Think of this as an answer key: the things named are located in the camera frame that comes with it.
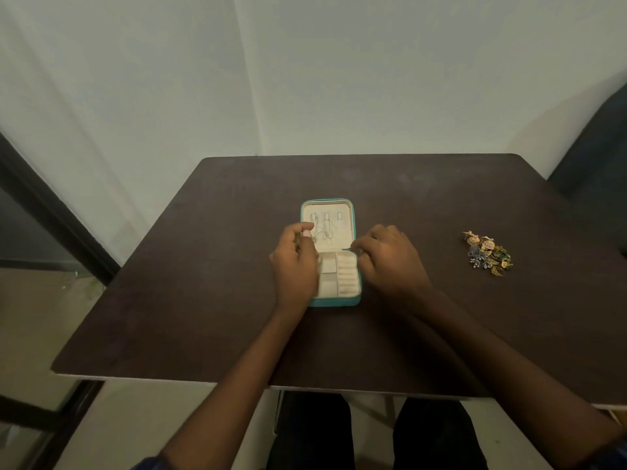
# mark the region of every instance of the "black frame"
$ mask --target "black frame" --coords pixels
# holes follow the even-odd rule
[[[0,187],[101,283],[105,286],[111,283],[120,266],[2,134]],[[55,467],[103,384],[103,381],[79,381],[58,411],[0,396],[0,420],[52,433],[29,465],[30,469]]]

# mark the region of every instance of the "open jewelry case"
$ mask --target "open jewelry case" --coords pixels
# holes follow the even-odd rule
[[[348,199],[305,201],[300,220],[311,221],[318,258],[318,295],[309,306],[353,306],[361,300],[357,256],[349,251],[355,240],[355,213]]]

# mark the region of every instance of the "person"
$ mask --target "person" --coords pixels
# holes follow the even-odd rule
[[[276,305],[261,332],[157,457],[137,470],[228,469],[292,332],[317,294],[313,223],[288,226],[270,254]],[[431,284],[395,226],[353,242],[365,281],[435,330],[558,469],[627,468],[624,430],[488,331]],[[355,468],[348,404],[338,394],[287,393],[267,469]],[[393,433],[396,470],[487,468],[461,404],[408,398]]]

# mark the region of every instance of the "brown table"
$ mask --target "brown table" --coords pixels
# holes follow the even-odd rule
[[[353,201],[358,234],[396,224],[435,285],[576,393],[627,403],[627,261],[577,232],[566,200],[516,155],[207,158],[53,370],[218,381],[271,311],[280,231],[303,201],[332,197]],[[467,229],[495,237],[513,270],[473,269]],[[434,332],[367,286],[359,306],[308,311],[271,385],[487,395]]]

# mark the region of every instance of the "sleeve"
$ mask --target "sleeve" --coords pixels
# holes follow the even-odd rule
[[[148,457],[131,468],[131,470],[173,470],[173,468],[164,458]]]
[[[593,456],[581,470],[625,470],[627,469],[627,437]]]

